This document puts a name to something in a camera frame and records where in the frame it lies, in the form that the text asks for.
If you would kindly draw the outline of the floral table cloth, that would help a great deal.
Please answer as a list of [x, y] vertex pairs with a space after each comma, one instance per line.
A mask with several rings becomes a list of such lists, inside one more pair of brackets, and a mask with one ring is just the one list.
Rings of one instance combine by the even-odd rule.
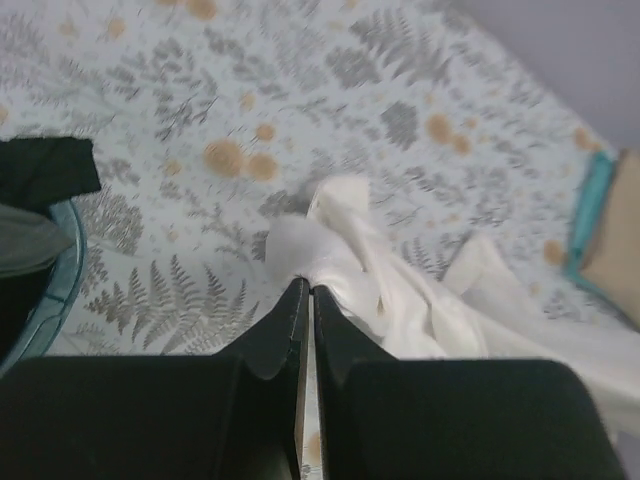
[[301, 475], [323, 474], [317, 287], [272, 221], [355, 175], [393, 251], [442, 280], [488, 237], [547, 318], [637, 330], [565, 271], [594, 133], [449, 1], [5, 1], [1, 143], [93, 142], [82, 285], [49, 356], [213, 355], [309, 286]]

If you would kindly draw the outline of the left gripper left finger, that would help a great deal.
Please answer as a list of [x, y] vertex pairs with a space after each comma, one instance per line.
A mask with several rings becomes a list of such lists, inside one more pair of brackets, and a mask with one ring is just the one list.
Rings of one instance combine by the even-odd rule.
[[297, 479], [309, 286], [213, 355], [49, 356], [1, 381], [5, 479]]

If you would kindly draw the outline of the grey t shirt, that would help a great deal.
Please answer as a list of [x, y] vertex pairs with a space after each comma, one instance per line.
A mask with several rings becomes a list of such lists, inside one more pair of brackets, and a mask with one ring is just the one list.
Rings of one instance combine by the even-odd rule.
[[1, 205], [2, 278], [44, 270], [73, 244], [73, 240], [45, 216]]

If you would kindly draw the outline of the folded teal t shirt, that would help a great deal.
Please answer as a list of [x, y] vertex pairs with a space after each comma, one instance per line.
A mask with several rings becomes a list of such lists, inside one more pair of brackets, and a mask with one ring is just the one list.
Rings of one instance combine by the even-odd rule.
[[612, 307], [616, 308], [628, 319], [630, 324], [638, 327], [639, 323], [634, 324], [630, 321], [597, 287], [581, 275], [581, 268], [586, 260], [592, 237], [599, 224], [618, 159], [613, 160], [604, 152], [598, 152], [592, 157], [575, 209], [567, 248], [565, 271], [566, 275], [577, 285], [611, 304]]

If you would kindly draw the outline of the white t shirt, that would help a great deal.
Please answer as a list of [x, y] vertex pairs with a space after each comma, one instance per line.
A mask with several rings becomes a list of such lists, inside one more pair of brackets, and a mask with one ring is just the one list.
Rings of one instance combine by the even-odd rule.
[[364, 177], [326, 178], [305, 214], [276, 217], [265, 265], [278, 283], [301, 277], [326, 287], [396, 358], [552, 359], [579, 375], [609, 430], [639, 431], [636, 332], [547, 318], [482, 234], [442, 280], [422, 274], [378, 227]]

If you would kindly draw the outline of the folded tan t shirt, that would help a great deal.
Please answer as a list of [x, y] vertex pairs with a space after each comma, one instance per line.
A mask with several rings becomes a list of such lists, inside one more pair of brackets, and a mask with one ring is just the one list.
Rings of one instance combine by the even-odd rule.
[[625, 150], [581, 268], [581, 275], [639, 323], [639, 153]]

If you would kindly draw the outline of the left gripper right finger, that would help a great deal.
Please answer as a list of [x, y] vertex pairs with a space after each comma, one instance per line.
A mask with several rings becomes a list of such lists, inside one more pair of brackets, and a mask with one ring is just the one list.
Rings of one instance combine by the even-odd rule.
[[314, 334], [328, 479], [621, 479], [595, 404], [566, 365], [399, 360], [325, 287]]

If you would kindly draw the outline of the black t shirt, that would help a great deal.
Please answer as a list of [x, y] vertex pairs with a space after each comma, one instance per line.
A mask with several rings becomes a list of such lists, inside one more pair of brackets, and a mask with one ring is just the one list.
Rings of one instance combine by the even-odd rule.
[[40, 210], [100, 190], [89, 139], [14, 138], [1, 143], [1, 202], [5, 205]]

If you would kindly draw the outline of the teal plastic basket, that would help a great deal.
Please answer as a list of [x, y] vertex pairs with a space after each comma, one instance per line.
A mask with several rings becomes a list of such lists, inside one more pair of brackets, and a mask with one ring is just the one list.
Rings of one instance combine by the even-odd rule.
[[51, 220], [74, 244], [61, 253], [51, 270], [48, 283], [13, 347], [1, 362], [4, 375], [14, 364], [47, 353], [76, 301], [83, 281], [87, 257], [87, 235], [73, 200], [50, 207]]

